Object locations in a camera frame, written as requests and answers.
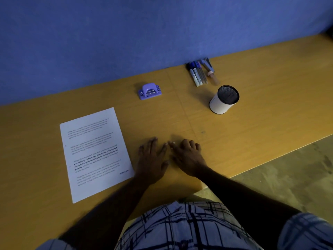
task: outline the wooden table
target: wooden table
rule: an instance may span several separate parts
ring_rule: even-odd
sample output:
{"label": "wooden table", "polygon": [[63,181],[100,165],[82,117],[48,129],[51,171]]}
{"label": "wooden table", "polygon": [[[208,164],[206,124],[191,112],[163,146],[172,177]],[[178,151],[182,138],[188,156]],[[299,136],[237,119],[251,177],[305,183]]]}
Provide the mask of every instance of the wooden table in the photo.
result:
{"label": "wooden table", "polygon": [[[221,84],[240,94],[223,115],[208,107],[218,87],[195,87],[183,66],[2,106],[0,249],[33,249],[57,237],[123,184],[73,204],[60,123],[114,107],[132,163],[149,137],[188,138],[231,177],[333,133],[332,56],[333,41],[313,36],[212,58]],[[140,101],[136,92],[149,82],[162,96]],[[201,187],[170,166],[132,217]]]}

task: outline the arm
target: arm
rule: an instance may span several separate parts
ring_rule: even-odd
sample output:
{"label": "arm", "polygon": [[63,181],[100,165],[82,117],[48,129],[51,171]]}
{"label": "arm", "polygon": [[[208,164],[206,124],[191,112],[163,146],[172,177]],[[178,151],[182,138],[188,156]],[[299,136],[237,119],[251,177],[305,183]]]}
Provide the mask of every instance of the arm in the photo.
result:
{"label": "arm", "polygon": [[125,222],[149,187],[163,177],[168,162],[163,162],[167,150],[164,144],[156,152],[157,138],[139,148],[135,176],[105,201],[97,205],[59,239],[81,249],[114,249]]}
{"label": "arm", "polygon": [[200,145],[193,140],[183,140],[180,147],[169,145],[181,170],[203,181],[262,248],[277,248],[283,226],[299,210],[214,172],[203,159]]}

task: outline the person's right hand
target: person's right hand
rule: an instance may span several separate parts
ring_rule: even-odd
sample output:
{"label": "person's right hand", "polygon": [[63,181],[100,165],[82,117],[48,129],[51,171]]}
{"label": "person's right hand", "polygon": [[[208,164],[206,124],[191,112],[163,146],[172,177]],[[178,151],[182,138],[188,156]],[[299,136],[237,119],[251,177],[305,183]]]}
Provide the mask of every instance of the person's right hand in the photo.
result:
{"label": "person's right hand", "polygon": [[180,146],[168,142],[173,153],[173,160],[189,176],[198,177],[203,168],[207,168],[206,161],[201,155],[201,146],[193,140],[184,139]]}

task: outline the white and black plaid shirt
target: white and black plaid shirt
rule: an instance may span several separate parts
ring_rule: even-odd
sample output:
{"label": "white and black plaid shirt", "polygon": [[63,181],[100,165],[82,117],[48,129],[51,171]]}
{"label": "white and black plaid shirt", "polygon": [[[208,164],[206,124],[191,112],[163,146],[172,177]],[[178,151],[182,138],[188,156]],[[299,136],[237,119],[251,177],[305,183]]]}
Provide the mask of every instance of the white and black plaid shirt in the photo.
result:
{"label": "white and black plaid shirt", "polygon": [[[70,250],[65,242],[48,240],[37,250]],[[262,249],[230,211],[217,202],[174,202],[140,216],[125,231],[115,250]],[[279,250],[333,250],[333,227],[310,213],[287,221]]]}

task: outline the hand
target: hand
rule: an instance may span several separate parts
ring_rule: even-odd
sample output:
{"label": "hand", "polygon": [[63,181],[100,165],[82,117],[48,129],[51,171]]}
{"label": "hand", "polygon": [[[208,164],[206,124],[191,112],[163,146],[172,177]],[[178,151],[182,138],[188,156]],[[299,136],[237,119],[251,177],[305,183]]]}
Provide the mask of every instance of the hand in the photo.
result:
{"label": "hand", "polygon": [[189,176],[198,177],[202,168],[208,168],[201,155],[201,146],[193,140],[184,139],[178,147],[174,142],[169,142],[173,152],[173,160]]}
{"label": "hand", "polygon": [[151,138],[146,144],[141,145],[139,148],[139,162],[136,168],[135,177],[140,178],[148,185],[154,184],[160,180],[169,165],[169,161],[163,161],[165,152],[167,151],[167,144],[165,143],[162,150],[157,153],[158,139]]}

